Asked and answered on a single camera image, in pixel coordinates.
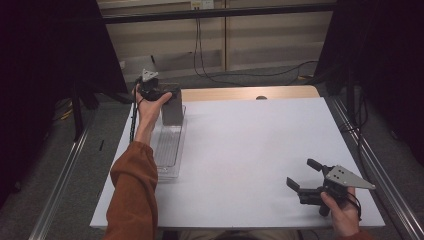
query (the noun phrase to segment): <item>gray carpet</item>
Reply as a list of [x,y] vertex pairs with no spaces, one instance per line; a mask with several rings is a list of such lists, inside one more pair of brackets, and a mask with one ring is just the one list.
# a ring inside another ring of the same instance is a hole
[[[307,64],[300,69],[299,75],[312,74],[314,68],[315,64]],[[235,73],[275,74],[288,69],[290,68],[256,69]],[[214,77],[214,80],[231,81],[245,86],[278,86],[292,82],[297,76],[297,71],[291,71],[272,77],[226,75]],[[168,79],[164,82],[179,82],[183,88],[236,86],[213,82],[195,75]],[[301,85],[303,83],[304,80],[303,82],[299,80],[294,84]],[[324,85],[320,84],[316,87],[321,96],[326,97],[336,122],[341,123]],[[89,222],[113,160],[130,106],[113,102],[105,96],[99,96],[99,99],[101,99],[100,108],[95,113],[94,123],[88,132],[84,148],[75,164],[69,184],[51,223],[47,239],[99,239],[103,235],[101,230],[90,228]],[[423,167],[415,161],[408,146],[392,138],[390,128],[371,103],[368,104],[368,109],[370,114],[368,122],[363,128],[363,135],[392,181],[422,222],[424,220]],[[83,109],[83,114],[87,118],[90,111]],[[29,238],[72,148],[73,134],[72,116],[66,120],[54,122],[38,161],[32,167],[30,174],[22,181],[22,191],[10,195],[0,211],[0,239]],[[352,155],[358,161],[355,144],[348,134],[343,134],[343,136]],[[365,168],[368,174],[372,175],[367,166]],[[371,176],[370,181],[375,181],[375,179]],[[374,199],[387,226],[371,229],[370,232],[376,239],[411,239],[384,192],[378,189],[377,194],[383,205],[378,198]],[[402,237],[397,233],[395,226],[399,229]],[[319,235],[319,239],[333,238],[331,229],[317,230],[316,233]],[[315,234],[308,230],[302,230],[302,235],[306,240],[317,239]]]

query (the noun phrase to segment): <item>orange sleeve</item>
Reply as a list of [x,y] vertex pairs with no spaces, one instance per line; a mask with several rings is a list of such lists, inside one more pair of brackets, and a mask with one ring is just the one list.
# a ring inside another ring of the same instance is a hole
[[132,142],[113,165],[110,176],[115,192],[107,210],[108,226],[103,239],[155,239],[158,182],[153,150]]
[[336,240],[373,240],[374,238],[365,231],[358,232],[350,237],[338,237]]

